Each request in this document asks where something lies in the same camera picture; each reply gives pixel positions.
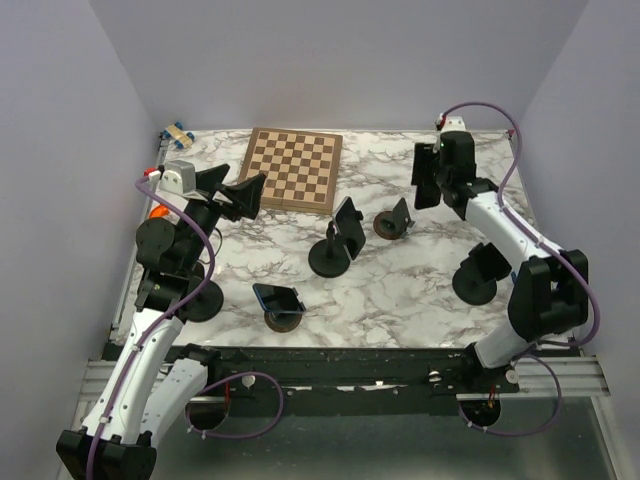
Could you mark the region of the blue-edged black phone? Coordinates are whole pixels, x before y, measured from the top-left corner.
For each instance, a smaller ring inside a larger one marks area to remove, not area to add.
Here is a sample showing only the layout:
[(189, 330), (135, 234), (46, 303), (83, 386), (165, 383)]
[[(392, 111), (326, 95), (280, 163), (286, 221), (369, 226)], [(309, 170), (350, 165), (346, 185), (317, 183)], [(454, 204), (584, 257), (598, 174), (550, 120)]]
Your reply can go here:
[(252, 289), (265, 313), (301, 314), (306, 311), (295, 288), (254, 283)]

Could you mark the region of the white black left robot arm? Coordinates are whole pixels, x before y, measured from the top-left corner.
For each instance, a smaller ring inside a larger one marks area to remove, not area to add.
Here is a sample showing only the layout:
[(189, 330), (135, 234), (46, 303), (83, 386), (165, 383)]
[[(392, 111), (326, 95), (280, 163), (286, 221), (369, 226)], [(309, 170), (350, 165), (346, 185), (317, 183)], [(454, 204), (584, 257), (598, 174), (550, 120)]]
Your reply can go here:
[(180, 209), (166, 207), (179, 220), (144, 220), (136, 231), (136, 261), (143, 268), (129, 336), (93, 410), (76, 430), (61, 433), (56, 452), (74, 479), (147, 479), (157, 445), (173, 418), (196, 392), (214, 393), (222, 380), (214, 355), (190, 347), (169, 376), (157, 375), (174, 340), (187, 322), (214, 318), (224, 303), (213, 281), (216, 258), (210, 235), (219, 219), (253, 220), (260, 210), (266, 176), (259, 173), (236, 185), (223, 180), (223, 164), (196, 171), (193, 164), (170, 161), (152, 168), (136, 187), (154, 201), (157, 189), (186, 199)]

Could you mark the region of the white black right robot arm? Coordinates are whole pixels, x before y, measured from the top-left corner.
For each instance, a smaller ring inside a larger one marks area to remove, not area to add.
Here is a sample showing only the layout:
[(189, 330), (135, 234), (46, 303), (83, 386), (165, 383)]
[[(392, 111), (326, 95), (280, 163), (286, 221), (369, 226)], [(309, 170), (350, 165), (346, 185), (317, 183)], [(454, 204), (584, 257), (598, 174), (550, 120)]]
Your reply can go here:
[(507, 319), (467, 346), (460, 379), (480, 392), (517, 356), (548, 335), (583, 325), (588, 317), (588, 259), (519, 228), (522, 218), (499, 199), (499, 188), (477, 174), (475, 142), (466, 131), (447, 131), (434, 144), (414, 147), (414, 207), (445, 203), (486, 238), (471, 249), (452, 279), (470, 305), (489, 303), (498, 281), (515, 277)]

